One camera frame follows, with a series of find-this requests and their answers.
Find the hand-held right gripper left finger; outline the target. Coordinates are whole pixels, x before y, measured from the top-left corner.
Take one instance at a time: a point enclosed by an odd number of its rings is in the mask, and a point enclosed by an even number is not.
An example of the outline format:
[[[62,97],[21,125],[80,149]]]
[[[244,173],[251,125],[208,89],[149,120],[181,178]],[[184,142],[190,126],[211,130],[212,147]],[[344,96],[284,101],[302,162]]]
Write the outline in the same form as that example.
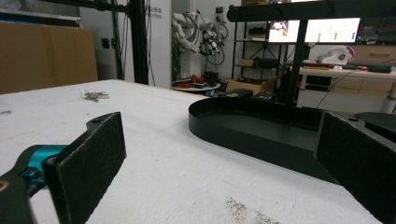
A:
[[[121,113],[86,123],[69,145],[26,148],[0,175],[0,224],[36,224],[30,199],[49,189],[60,224],[84,224],[126,158]]]

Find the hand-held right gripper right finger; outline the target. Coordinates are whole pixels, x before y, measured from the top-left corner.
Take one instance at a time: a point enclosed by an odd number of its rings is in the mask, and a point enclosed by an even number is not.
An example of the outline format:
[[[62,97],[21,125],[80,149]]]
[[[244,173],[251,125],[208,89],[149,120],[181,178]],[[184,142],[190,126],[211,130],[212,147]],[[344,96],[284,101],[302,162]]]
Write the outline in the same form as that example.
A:
[[[316,158],[376,219],[396,224],[396,115],[325,112]]]

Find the bunch of metal keys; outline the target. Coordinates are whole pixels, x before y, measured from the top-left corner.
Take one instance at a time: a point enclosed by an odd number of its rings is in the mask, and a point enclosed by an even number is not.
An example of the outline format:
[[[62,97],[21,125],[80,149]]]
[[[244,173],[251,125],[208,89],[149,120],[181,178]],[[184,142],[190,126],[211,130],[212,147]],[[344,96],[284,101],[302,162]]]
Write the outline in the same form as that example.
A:
[[[84,100],[90,100],[93,102],[98,102],[100,99],[108,99],[109,95],[103,91],[83,91],[81,93],[81,98]]]

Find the black key rack with tray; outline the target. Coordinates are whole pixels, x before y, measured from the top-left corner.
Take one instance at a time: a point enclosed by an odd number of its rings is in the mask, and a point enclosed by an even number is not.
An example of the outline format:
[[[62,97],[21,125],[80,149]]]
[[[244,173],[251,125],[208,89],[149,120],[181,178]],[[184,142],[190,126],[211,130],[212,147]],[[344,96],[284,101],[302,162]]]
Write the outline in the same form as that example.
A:
[[[396,0],[320,0],[265,6],[231,6],[229,21],[298,20],[396,16]],[[219,97],[193,103],[189,128],[207,142],[259,160],[337,183],[316,158],[325,111],[291,103]]]

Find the white office desk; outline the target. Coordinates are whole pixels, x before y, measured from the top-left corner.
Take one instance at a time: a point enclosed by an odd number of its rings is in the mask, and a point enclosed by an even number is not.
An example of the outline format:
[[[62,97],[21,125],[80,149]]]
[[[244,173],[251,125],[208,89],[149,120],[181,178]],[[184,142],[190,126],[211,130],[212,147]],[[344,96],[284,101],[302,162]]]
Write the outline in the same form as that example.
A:
[[[347,114],[396,113],[396,72],[301,68],[297,107],[326,109]],[[324,91],[309,90],[309,77],[328,77]]]

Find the brown cardboard sheet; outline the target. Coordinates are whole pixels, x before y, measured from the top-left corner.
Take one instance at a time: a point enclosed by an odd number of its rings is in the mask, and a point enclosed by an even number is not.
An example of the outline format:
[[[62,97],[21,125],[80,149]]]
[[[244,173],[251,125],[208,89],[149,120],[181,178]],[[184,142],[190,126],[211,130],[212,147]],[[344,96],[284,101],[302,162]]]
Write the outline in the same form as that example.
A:
[[[92,30],[0,21],[0,94],[97,79]]]

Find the dark computer monitor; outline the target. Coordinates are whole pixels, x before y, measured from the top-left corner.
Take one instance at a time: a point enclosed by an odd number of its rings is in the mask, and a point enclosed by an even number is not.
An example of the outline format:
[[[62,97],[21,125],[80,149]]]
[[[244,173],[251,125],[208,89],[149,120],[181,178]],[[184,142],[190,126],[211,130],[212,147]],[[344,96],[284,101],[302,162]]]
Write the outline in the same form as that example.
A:
[[[361,19],[356,42],[368,45],[396,45],[396,17]]]

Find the open cardboard box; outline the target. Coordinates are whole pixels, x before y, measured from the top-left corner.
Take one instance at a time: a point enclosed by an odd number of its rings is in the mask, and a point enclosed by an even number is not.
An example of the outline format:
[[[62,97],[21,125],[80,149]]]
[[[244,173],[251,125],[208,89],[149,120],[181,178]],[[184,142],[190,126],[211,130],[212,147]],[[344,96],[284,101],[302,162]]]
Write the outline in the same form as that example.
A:
[[[226,84],[226,91],[233,91],[236,89],[246,89],[253,91],[253,94],[258,93],[272,93],[275,91],[276,83],[280,76],[270,77],[268,79],[255,79],[250,77],[240,77],[237,79],[230,79]]]

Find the lit computer monitor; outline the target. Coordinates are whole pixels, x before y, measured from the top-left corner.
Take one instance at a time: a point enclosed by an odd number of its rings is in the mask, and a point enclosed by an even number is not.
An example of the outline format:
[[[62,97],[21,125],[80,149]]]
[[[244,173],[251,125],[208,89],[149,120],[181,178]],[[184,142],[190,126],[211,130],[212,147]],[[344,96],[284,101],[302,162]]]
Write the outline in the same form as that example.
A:
[[[360,18],[309,20],[305,43],[354,43],[361,23]],[[299,21],[272,21],[269,42],[296,43]]]

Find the small round white table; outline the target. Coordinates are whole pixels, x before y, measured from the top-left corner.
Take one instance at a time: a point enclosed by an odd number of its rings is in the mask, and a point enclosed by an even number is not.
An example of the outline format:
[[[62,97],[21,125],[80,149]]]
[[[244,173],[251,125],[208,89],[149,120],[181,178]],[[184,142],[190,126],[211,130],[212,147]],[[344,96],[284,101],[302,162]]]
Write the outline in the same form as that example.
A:
[[[196,83],[177,83],[172,89],[175,91],[186,91],[186,92],[212,92],[217,90],[220,87],[220,84],[217,83],[215,86],[210,87],[206,83],[205,84],[196,84]]]

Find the black metal stand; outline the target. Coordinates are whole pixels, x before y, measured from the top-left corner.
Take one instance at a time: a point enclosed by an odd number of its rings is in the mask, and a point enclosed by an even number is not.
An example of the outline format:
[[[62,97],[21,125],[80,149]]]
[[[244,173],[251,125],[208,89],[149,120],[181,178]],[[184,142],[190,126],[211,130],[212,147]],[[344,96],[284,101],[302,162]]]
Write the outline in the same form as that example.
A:
[[[94,8],[99,11],[124,13],[131,23],[134,82],[149,84],[148,41],[146,38],[145,0],[127,0],[126,5],[118,5],[115,0],[39,0],[69,6]]]

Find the black metal shelf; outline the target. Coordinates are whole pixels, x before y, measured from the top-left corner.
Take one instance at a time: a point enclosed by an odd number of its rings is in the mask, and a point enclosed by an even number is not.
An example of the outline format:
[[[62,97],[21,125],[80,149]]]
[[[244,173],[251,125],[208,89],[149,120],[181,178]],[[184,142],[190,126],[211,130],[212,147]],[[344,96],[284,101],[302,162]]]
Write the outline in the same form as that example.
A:
[[[288,45],[272,43],[269,21],[234,24],[232,78],[267,79],[284,71]]]

